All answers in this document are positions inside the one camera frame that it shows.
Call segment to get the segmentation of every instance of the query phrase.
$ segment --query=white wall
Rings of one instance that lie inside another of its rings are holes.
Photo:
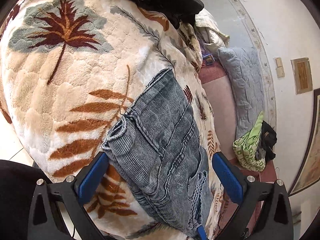
[[[313,92],[295,94],[291,59],[309,57],[313,89],[320,87],[320,29],[300,0],[240,0],[263,34],[274,81],[277,108],[277,138],[275,167],[279,177],[290,188],[308,143],[311,128]],[[278,79],[274,57],[281,57],[285,77]],[[290,197],[293,210],[310,200],[320,204],[320,182]],[[316,208],[309,209],[314,217]]]

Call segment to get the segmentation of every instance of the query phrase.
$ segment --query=jeans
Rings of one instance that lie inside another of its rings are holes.
[[[172,69],[153,78],[102,147],[148,215],[191,237],[205,226],[212,202],[208,156]]]

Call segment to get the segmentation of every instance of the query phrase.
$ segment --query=floor tile grout line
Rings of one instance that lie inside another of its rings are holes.
[[[23,148],[21,149],[21,150],[19,150],[15,155],[13,155],[10,159],[9,159],[9,161],[13,158],[13,157],[15,157],[19,152],[21,152],[23,150]]]

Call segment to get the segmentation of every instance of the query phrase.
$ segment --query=tile floor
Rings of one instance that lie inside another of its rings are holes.
[[[17,163],[22,163],[32,166],[33,159],[29,156],[27,151],[23,148],[22,144],[17,137],[12,125],[8,124],[0,111],[0,160],[10,160]],[[73,233],[72,221],[66,212],[64,205],[59,205],[63,219],[67,225],[69,233]],[[75,232],[74,239],[81,240],[77,231]]]

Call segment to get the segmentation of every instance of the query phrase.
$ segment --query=dark brown frame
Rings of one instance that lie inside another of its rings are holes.
[[[308,154],[309,154],[309,151],[310,151],[310,148],[311,148],[313,134],[315,133],[315,128],[316,128],[316,117],[317,117],[317,114],[318,114],[318,109],[317,109],[318,96],[320,96],[320,88],[313,90],[313,116],[312,116],[312,123],[311,123],[309,141],[308,141],[307,149],[306,149],[306,152],[304,154],[303,161],[302,161],[302,164],[301,164],[301,166],[299,168],[298,174],[297,174],[296,178],[294,179],[293,184],[292,184],[292,186],[291,186],[291,188],[290,188],[290,190],[288,192],[289,197],[301,192],[302,190],[305,190],[306,188],[312,186],[313,184],[317,183],[320,180],[320,178],[319,178],[317,181],[313,182],[312,184],[308,185],[307,187],[302,188],[299,191],[291,194],[292,190],[294,189],[295,185],[298,182],[298,179],[299,179],[299,176],[300,176],[300,174],[302,172],[302,169],[303,169],[304,165],[306,164],[306,161],[307,161],[307,158],[308,158]]]

